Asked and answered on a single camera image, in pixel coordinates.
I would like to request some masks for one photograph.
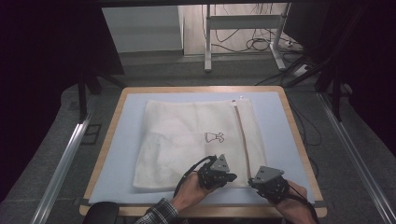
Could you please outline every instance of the table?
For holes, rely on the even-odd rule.
[[[91,195],[93,188],[96,184],[99,174],[105,163],[107,152],[110,149],[110,144],[112,137],[116,130],[121,111],[123,109],[124,102],[128,94],[133,93],[170,93],[170,92],[243,92],[243,91],[276,91],[279,94],[281,103],[285,109],[285,113],[290,125],[290,129],[297,145],[300,158],[304,165],[304,170],[307,174],[308,182],[313,190],[313,194],[316,201],[316,210],[319,217],[325,217],[327,215],[327,208],[324,206],[323,197],[318,188],[317,180],[315,179],[312,167],[310,165],[309,159],[307,157],[306,151],[304,149],[304,144],[298,132],[296,123],[294,121],[293,115],[291,114],[291,109],[286,97],[285,92],[281,87],[276,86],[266,86],[266,87],[250,87],[250,86],[211,86],[211,87],[148,87],[148,88],[126,88],[123,90],[119,102],[117,104],[116,110],[114,112],[113,118],[111,120],[110,126],[108,128],[105,141],[102,145],[101,152],[97,159],[96,165],[93,169],[92,176],[86,192],[83,197],[83,201],[87,202]],[[132,216],[141,217],[146,213],[146,210],[150,207],[150,204],[142,205],[121,205],[120,206],[120,216]],[[80,206],[79,212],[82,215],[86,215],[90,206],[84,203]],[[192,209],[188,209],[182,214],[181,217],[281,217],[281,215],[275,210],[273,206],[215,206],[215,205],[197,205]]]

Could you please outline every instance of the cable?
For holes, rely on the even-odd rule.
[[[175,193],[174,193],[174,198],[176,197],[178,191],[180,190],[181,185],[184,183],[184,181],[186,180],[186,178],[194,171],[195,168],[197,168],[197,166],[199,164],[201,164],[202,162],[206,161],[206,160],[213,160],[215,159],[216,156],[207,156],[203,159],[201,159],[200,161],[198,161],[197,163],[195,163],[180,179],[180,181],[178,181],[176,189],[175,189]]]
[[[268,194],[272,194],[275,196],[280,196],[283,198],[289,198],[289,199],[293,199],[295,201],[298,201],[300,203],[302,203],[303,205],[305,205],[309,211],[311,212],[312,218],[315,220],[316,223],[319,224],[319,220],[318,220],[318,214],[317,211],[315,210],[314,205],[312,205],[312,203],[310,203],[299,191],[297,191],[294,187],[292,187],[291,185],[289,185],[290,188],[292,188],[299,196],[290,194],[290,193],[279,193],[277,191],[270,191],[267,190],[266,193]]]

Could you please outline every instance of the black cable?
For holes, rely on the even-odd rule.
[[[303,195],[301,195],[301,193],[298,192],[294,187],[292,187],[291,185],[289,185],[289,187],[292,188],[292,189],[294,189],[294,191],[296,191],[297,194],[300,195],[300,197],[299,197],[299,196],[296,196],[296,195],[293,195],[293,194],[290,194],[290,193],[279,193],[279,192],[277,192],[277,191],[270,191],[270,190],[267,190],[266,193],[272,194],[272,195],[275,195],[275,196],[280,196],[280,197],[283,197],[283,198],[293,199],[293,200],[295,200],[295,201],[298,201],[298,202],[302,203],[303,205],[305,205],[305,206],[309,209],[309,211],[311,212],[312,218],[315,220],[315,222],[319,224],[318,214],[317,214],[317,211],[315,210],[314,205],[312,205],[312,203],[310,203],[310,202],[309,202]]]
[[[282,72],[280,72],[280,73],[278,73],[278,74],[276,74],[274,76],[268,77],[268,78],[266,78],[264,80],[261,80],[261,81],[257,82],[256,84],[254,84],[254,86],[258,86],[258,85],[262,84],[263,82],[265,82],[265,81],[267,81],[267,80],[269,80],[271,78],[274,78],[274,77],[282,77],[283,75],[287,74],[292,68],[294,68],[297,64],[299,64],[300,61],[302,61],[302,60],[303,60],[302,57],[297,59],[296,62],[292,63],[291,66],[289,66],[286,70],[284,70],[284,71],[282,71]]]
[[[297,115],[297,118],[299,118],[299,120],[302,123],[302,125],[304,126],[303,120],[300,118],[300,116],[303,117],[315,129],[315,131],[318,133],[319,141],[317,143],[313,144],[313,143],[308,143],[308,141],[307,141],[306,144],[308,146],[313,146],[313,147],[320,146],[321,145],[321,141],[322,141],[322,136],[321,136],[320,130],[317,128],[317,126],[311,120],[309,120],[303,113],[301,113],[300,110],[298,110],[297,106],[293,103],[293,101],[291,99],[289,99],[289,103],[290,103],[292,109],[295,110],[295,114]]]
[[[314,173],[315,179],[318,179],[319,177],[319,167],[318,164],[311,158],[308,157],[308,159],[311,161],[311,164],[313,164],[315,166],[315,170],[317,171],[316,173]]]
[[[184,183],[184,181],[186,180],[186,178],[194,171],[195,168],[197,168],[197,166],[199,164],[201,164],[202,162],[206,161],[206,160],[213,160],[215,159],[216,156],[207,156],[203,159],[201,159],[200,161],[198,161],[197,163],[195,163],[180,179],[180,181],[178,181],[177,186],[175,188],[175,193],[174,193],[174,198],[177,195],[178,191],[180,190],[181,185]]]

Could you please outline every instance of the sleeve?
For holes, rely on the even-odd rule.
[[[177,217],[177,215],[178,211],[176,210],[176,208],[169,201],[162,198],[158,203],[150,207],[146,214],[143,217],[139,218],[135,224],[168,224],[175,217]]]

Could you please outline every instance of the gray floor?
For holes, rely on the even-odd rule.
[[[214,57],[213,71],[204,71],[203,57],[183,57],[181,52],[123,54],[126,76],[116,76],[129,86],[255,85],[278,73],[271,55]],[[361,177],[332,127],[313,89],[315,77],[286,89],[320,190],[328,206],[321,223],[383,223]],[[97,140],[84,136],[53,205],[47,223],[81,223],[80,200],[91,176],[121,89],[100,79],[101,93],[90,124],[100,125]],[[279,84],[269,79],[261,84]],[[62,107],[47,137],[7,198],[0,205],[0,223],[29,223],[78,122],[77,88],[66,90]],[[343,124],[392,207],[396,206],[396,160],[348,104],[341,101]],[[120,218],[132,221],[132,218]]]

